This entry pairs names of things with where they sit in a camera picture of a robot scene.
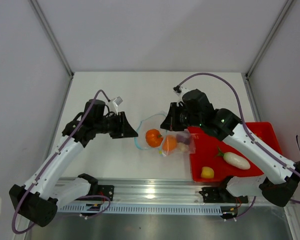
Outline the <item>purple toy onion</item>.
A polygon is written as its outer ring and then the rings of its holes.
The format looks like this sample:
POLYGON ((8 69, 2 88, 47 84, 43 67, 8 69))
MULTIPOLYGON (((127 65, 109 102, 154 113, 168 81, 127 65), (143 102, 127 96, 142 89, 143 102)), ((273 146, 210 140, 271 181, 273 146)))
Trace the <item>purple toy onion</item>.
POLYGON ((185 145, 190 145, 191 144, 191 135, 188 134, 177 134, 176 135, 176 141, 177 143, 182 143, 185 145))

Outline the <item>toy orange fruit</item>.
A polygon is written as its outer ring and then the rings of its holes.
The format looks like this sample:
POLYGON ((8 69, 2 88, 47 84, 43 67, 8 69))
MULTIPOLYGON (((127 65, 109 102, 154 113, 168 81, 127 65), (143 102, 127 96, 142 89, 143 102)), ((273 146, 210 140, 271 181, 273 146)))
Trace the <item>toy orange fruit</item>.
POLYGON ((167 135, 162 145, 162 151, 169 153, 178 146, 177 138, 174 135, 167 135))

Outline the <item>clear zip top bag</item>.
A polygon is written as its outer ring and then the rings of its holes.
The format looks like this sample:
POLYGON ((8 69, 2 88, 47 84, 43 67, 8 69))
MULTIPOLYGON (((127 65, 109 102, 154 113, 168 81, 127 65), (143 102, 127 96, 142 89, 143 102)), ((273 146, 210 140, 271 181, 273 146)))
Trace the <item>clear zip top bag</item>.
POLYGON ((167 113, 162 111, 140 121, 140 124, 136 130, 136 132, 138 133, 138 137, 134 138, 134 144, 136 148, 143 151, 157 150, 158 153, 163 157, 167 157, 172 154, 187 154, 187 155, 194 154, 196 152, 194 135, 191 134, 189 130, 185 129, 183 131, 169 131, 160 128, 160 125, 165 120, 166 116, 167 113), (159 132, 163 136, 163 141, 159 147, 150 147, 146 142, 146 132, 151 129, 159 130, 159 132), (189 151, 181 152, 178 149, 178 147, 171 152, 162 151, 162 145, 164 143, 166 136, 173 135, 176 137, 177 134, 191 135, 191 143, 189 145, 189 151))

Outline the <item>orange toy pumpkin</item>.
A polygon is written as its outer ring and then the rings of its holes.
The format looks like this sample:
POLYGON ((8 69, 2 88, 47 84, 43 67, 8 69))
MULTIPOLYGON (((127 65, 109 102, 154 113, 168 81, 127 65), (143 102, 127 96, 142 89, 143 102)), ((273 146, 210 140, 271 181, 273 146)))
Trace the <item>orange toy pumpkin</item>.
POLYGON ((163 136, 159 130, 153 128, 145 133, 145 141, 150 147, 157 148, 161 145, 163 136))

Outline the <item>white toy eggplant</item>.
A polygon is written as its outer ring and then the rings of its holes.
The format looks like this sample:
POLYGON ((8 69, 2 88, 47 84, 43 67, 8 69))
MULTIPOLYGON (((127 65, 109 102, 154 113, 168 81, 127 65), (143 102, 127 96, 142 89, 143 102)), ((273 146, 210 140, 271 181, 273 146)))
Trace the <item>white toy eggplant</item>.
POLYGON ((216 156, 222 157, 227 164, 240 170, 249 170, 251 168, 250 163, 244 157, 241 157, 233 152, 222 152, 219 147, 217 147, 217 150, 218 154, 216 156))

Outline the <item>toy garlic bulb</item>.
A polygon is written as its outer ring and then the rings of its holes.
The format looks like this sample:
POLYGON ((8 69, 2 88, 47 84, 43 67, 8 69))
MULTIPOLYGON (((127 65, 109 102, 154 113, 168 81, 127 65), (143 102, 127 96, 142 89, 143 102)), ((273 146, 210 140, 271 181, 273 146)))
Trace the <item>toy garlic bulb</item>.
POLYGON ((178 149, 182 152, 182 153, 186 153, 190 150, 189 145, 183 143, 183 142, 179 142, 177 144, 178 149))

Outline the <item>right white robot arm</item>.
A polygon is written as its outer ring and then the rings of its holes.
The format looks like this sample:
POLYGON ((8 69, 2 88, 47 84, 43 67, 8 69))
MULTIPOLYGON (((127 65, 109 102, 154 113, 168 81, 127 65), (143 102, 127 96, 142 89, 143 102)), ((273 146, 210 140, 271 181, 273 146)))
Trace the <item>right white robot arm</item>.
POLYGON ((205 134, 236 149, 261 171, 259 177, 230 176, 218 189, 224 202, 235 197, 263 196, 270 203, 284 207, 300 182, 300 161, 294 162, 256 137, 242 118, 228 109, 215 109, 205 93, 198 89, 174 87, 178 102, 170 103, 167 117, 160 127, 180 132, 188 127, 200 128, 205 134))

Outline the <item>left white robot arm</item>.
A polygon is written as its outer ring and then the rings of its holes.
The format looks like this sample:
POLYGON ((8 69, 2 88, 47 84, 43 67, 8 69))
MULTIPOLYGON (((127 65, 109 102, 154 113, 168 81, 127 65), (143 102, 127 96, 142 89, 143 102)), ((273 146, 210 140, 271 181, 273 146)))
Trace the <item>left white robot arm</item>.
POLYGON ((45 227, 58 209, 72 201, 98 198, 99 181, 87 173, 78 175, 60 190, 55 190, 55 186, 70 163, 97 134, 108 134, 112 139, 138 136, 125 112, 118 110, 122 101, 121 97, 116 97, 108 102, 97 99, 86 102, 84 111, 65 126, 55 150, 40 168, 23 185, 14 184, 9 190, 16 213, 45 227))

